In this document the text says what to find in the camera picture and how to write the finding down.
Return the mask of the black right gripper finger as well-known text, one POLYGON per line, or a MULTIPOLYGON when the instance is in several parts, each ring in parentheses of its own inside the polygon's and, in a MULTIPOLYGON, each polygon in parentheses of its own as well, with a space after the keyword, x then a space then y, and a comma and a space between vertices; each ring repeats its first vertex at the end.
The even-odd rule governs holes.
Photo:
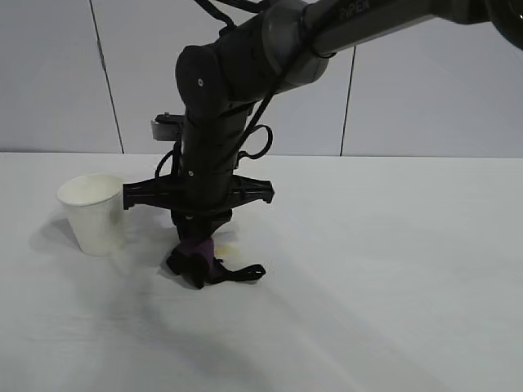
POLYGON ((181 242, 201 243, 203 241, 203 222, 198 218, 172 218, 181 242))
POLYGON ((212 237, 218 229, 229 222, 230 218, 204 219, 202 223, 203 236, 212 237))

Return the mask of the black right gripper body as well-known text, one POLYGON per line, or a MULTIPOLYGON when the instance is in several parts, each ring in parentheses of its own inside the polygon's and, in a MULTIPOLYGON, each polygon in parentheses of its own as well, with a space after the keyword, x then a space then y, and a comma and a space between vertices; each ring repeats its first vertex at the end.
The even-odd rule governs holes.
POLYGON ((268 180, 234 174, 234 159, 203 171, 185 170, 176 160, 171 171, 163 175, 165 162, 160 161, 152 178, 123 186, 123 209, 146 205, 181 217, 210 218, 252 202, 273 200, 273 185, 268 180))

